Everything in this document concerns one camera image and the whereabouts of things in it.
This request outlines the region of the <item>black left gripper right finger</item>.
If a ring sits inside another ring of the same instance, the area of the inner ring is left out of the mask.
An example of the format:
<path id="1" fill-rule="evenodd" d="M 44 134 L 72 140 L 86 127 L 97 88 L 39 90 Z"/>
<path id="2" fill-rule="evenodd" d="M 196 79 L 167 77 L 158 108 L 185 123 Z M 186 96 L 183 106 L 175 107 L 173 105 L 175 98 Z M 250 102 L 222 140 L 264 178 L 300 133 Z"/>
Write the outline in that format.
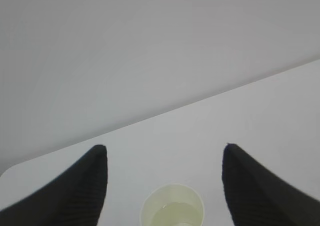
<path id="1" fill-rule="evenodd" d="M 222 158 L 223 191 L 236 226 L 318 226 L 320 202 L 265 168 L 237 144 Z"/>

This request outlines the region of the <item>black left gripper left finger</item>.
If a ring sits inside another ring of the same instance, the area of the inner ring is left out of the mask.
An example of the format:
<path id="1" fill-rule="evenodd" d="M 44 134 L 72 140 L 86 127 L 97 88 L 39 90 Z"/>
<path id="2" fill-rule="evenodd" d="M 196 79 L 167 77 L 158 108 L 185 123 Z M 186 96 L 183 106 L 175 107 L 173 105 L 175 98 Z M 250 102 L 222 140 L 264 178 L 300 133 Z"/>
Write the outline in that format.
<path id="1" fill-rule="evenodd" d="M 0 212 L 2 226 L 96 226 L 107 194 L 107 148 L 98 144 L 51 182 Z"/>

